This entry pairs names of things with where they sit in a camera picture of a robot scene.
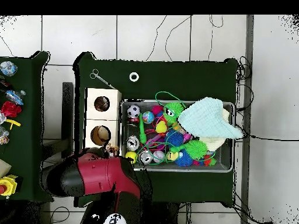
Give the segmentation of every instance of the green spiky ball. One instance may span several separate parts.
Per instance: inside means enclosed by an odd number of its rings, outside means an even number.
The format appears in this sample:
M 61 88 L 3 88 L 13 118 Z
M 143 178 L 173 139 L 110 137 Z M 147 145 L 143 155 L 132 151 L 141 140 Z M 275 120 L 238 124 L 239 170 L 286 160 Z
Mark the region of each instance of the green spiky ball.
M 186 143 L 185 148 L 193 160 L 199 160 L 208 151 L 207 145 L 200 140 L 192 140 Z
M 180 116 L 183 110 L 183 106 L 178 102 L 167 103 L 163 112 L 163 116 L 167 120 L 167 124 L 172 125 L 175 123 L 176 119 Z

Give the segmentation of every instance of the tin can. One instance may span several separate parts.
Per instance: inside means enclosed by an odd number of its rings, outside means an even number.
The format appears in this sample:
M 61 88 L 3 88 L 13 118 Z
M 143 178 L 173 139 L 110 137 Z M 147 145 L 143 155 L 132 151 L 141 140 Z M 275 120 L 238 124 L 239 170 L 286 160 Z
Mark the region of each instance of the tin can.
M 142 151 L 139 154 L 139 161 L 141 161 L 145 165 L 151 163 L 152 159 L 153 159 L 153 155 L 149 150 Z
M 136 136 L 130 136 L 127 140 L 127 149 L 136 151 L 139 148 L 139 140 Z

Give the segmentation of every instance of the hole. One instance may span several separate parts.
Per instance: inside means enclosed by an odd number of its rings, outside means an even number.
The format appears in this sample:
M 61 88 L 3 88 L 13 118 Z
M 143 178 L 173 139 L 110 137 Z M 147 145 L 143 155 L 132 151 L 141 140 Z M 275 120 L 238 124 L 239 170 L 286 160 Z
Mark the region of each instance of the hole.
M 95 99 L 94 105 L 97 111 L 107 111 L 110 107 L 110 102 L 106 96 L 100 96 Z
M 95 145 L 102 146 L 107 144 L 110 139 L 111 132 L 109 131 L 108 127 L 104 125 L 96 126 L 91 131 L 91 140 Z

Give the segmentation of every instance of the white tape roll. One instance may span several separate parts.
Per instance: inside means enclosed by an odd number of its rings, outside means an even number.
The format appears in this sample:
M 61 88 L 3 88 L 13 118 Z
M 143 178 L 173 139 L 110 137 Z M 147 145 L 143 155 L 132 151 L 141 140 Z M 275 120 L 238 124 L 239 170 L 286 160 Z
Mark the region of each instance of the white tape roll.
M 136 72 L 132 72 L 132 73 L 130 74 L 130 80 L 131 80 L 132 82 L 136 82 L 138 79 L 139 79 L 139 75 L 138 75 Z

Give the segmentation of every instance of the pink ball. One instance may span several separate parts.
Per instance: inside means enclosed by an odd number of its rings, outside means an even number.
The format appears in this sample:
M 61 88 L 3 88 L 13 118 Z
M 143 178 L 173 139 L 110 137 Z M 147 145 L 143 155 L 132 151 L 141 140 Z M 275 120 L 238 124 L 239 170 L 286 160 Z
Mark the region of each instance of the pink ball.
M 154 115 L 157 115 L 160 111 L 163 111 L 163 107 L 162 106 L 157 105 L 157 106 L 153 106 L 152 107 L 152 113 Z

